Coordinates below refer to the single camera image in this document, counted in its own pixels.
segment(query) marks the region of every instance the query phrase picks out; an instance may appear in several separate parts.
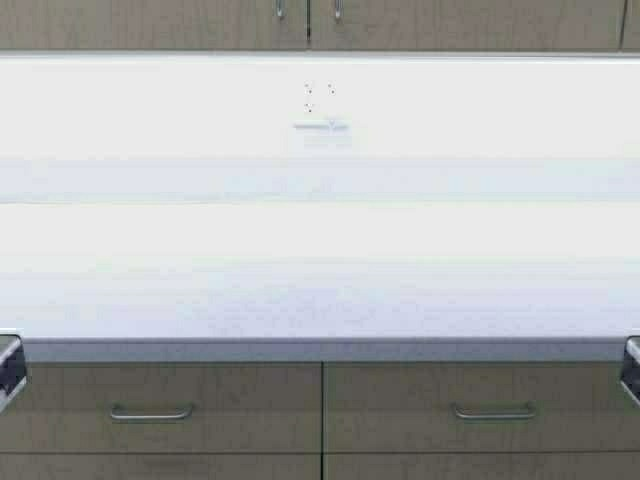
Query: cabinet handle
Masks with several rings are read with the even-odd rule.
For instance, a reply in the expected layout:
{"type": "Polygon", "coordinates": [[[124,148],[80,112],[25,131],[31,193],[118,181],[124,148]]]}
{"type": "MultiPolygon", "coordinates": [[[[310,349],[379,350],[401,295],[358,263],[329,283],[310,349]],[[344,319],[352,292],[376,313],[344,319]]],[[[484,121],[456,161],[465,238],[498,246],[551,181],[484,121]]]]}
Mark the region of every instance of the cabinet handle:
{"type": "Polygon", "coordinates": [[[276,15],[280,20],[284,18],[284,0],[276,0],[276,15]]]}
{"type": "Polygon", "coordinates": [[[456,418],[460,420],[473,420],[473,421],[510,421],[510,420],[533,420],[538,412],[531,403],[526,403],[524,408],[519,411],[506,411],[506,412],[472,412],[460,407],[457,403],[451,404],[451,410],[456,418]]]}
{"type": "Polygon", "coordinates": [[[120,406],[114,405],[111,408],[109,416],[111,420],[116,422],[128,422],[128,423],[162,423],[162,422],[176,422],[179,420],[186,420],[191,416],[194,410],[194,405],[187,405],[184,409],[179,410],[176,413],[169,413],[163,415],[141,415],[127,413],[127,410],[120,406]]]}
{"type": "Polygon", "coordinates": [[[336,5],[336,22],[339,22],[342,19],[342,0],[335,0],[336,5]]]}

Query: drawer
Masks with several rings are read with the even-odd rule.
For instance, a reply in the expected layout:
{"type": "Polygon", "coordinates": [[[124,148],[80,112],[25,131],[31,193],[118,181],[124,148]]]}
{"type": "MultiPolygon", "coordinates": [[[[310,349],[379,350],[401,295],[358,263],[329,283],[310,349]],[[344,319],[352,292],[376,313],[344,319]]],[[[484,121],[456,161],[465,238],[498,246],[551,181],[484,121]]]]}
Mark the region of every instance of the drawer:
{"type": "Polygon", "coordinates": [[[618,364],[332,365],[328,452],[639,450],[618,364]],[[480,415],[465,420],[458,415],[480,415]],[[529,417],[529,408],[535,416],[529,417]],[[495,419],[488,414],[515,415],[495,419]]]}
{"type": "Polygon", "coordinates": [[[2,452],[288,452],[320,450],[317,365],[81,365],[30,368],[0,416],[2,452]],[[110,413],[184,419],[114,421],[110,413]]]}
{"type": "Polygon", "coordinates": [[[319,455],[0,455],[11,480],[320,480],[319,455]]]}
{"type": "Polygon", "coordinates": [[[330,480],[632,480],[637,453],[328,455],[330,480]]]}

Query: upper cabinet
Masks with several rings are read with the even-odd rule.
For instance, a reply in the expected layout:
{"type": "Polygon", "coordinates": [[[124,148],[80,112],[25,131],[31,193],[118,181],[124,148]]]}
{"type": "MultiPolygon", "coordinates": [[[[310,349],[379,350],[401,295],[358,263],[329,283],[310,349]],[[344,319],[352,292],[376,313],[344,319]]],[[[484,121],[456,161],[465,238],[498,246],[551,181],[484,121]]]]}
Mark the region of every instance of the upper cabinet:
{"type": "Polygon", "coordinates": [[[622,48],[640,51],[640,0],[629,0],[622,48]]]}
{"type": "MultiPolygon", "coordinates": [[[[640,0],[630,1],[640,7],[640,0]]],[[[312,47],[616,50],[623,11],[624,0],[312,0],[312,47]]]]}
{"type": "Polygon", "coordinates": [[[0,49],[306,46],[306,0],[0,0],[0,49]]]}

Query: cabinet door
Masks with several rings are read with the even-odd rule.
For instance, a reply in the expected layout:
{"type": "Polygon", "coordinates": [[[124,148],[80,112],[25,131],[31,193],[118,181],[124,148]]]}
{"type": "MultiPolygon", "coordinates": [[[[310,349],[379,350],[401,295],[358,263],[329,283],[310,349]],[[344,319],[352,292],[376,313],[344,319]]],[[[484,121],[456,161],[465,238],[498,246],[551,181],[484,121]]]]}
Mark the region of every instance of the cabinet door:
{"type": "Polygon", "coordinates": [[[7,455],[11,480],[319,480],[318,455],[7,455]]]}
{"type": "Polygon", "coordinates": [[[622,48],[640,51],[640,0],[628,0],[622,48]]]}
{"type": "Polygon", "coordinates": [[[0,0],[0,49],[301,49],[306,17],[304,0],[0,0]]]}
{"type": "Polygon", "coordinates": [[[327,455],[328,480],[632,480],[640,455],[327,455]]]}
{"type": "Polygon", "coordinates": [[[319,50],[603,51],[618,48],[624,0],[314,0],[311,5],[312,46],[319,50]]]}
{"type": "Polygon", "coordinates": [[[1,452],[320,451],[316,365],[36,364],[29,374],[0,416],[1,452]]]}
{"type": "Polygon", "coordinates": [[[334,364],[330,453],[640,450],[619,365],[334,364]]]}

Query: countertop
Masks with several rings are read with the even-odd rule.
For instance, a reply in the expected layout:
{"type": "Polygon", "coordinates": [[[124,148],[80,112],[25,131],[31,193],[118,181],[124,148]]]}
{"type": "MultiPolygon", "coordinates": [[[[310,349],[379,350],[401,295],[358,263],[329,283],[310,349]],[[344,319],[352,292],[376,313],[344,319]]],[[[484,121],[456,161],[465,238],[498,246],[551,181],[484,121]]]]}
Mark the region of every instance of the countertop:
{"type": "Polygon", "coordinates": [[[638,208],[5,205],[0,329],[33,362],[618,361],[638,208]]]}

